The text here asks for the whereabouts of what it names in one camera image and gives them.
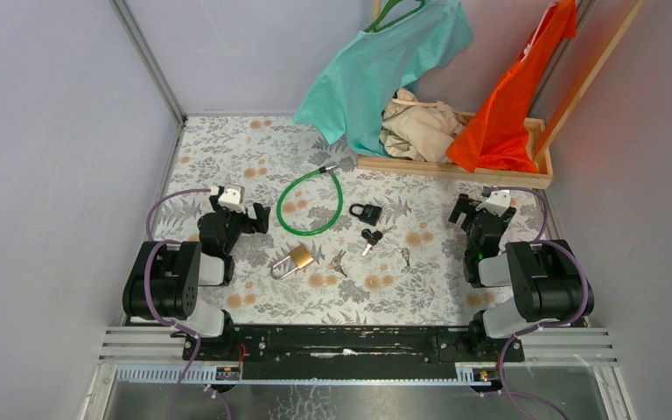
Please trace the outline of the small silver cable-lock key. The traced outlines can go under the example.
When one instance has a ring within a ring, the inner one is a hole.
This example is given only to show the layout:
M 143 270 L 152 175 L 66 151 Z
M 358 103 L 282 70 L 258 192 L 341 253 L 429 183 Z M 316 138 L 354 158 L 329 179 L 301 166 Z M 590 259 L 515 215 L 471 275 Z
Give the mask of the small silver cable-lock key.
M 400 248 L 399 252 L 402 256 L 402 259 L 405 262 L 405 266 L 409 267 L 410 266 L 410 250 L 408 248 Z

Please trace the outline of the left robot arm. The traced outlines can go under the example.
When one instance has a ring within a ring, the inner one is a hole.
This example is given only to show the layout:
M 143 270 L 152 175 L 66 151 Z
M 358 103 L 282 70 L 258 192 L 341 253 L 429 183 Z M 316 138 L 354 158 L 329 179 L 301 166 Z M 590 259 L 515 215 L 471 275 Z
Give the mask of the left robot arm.
M 224 360 L 234 353 L 237 338 L 225 328 L 224 310 L 198 301 L 199 287 L 232 282 L 236 243 L 242 235 L 267 233 L 271 208 L 255 202 L 249 213 L 235 188 L 221 189 L 210 202 L 213 211 L 197 222 L 198 240 L 142 244 L 123 289 L 122 308 L 130 319 L 203 338 L 203 348 Z

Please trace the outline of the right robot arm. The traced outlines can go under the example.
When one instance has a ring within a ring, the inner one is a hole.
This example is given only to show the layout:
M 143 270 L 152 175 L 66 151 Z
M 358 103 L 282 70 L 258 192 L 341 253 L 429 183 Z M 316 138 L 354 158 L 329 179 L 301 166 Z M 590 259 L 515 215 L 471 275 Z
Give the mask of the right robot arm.
M 464 348 L 487 361 L 509 340 L 546 326 L 564 326 L 591 314 L 595 297 L 565 240 L 501 244 L 515 216 L 509 190 L 487 192 L 483 200 L 461 193 L 449 217 L 465 232 L 465 280 L 476 289 L 508 287 L 512 295 L 470 321 Z

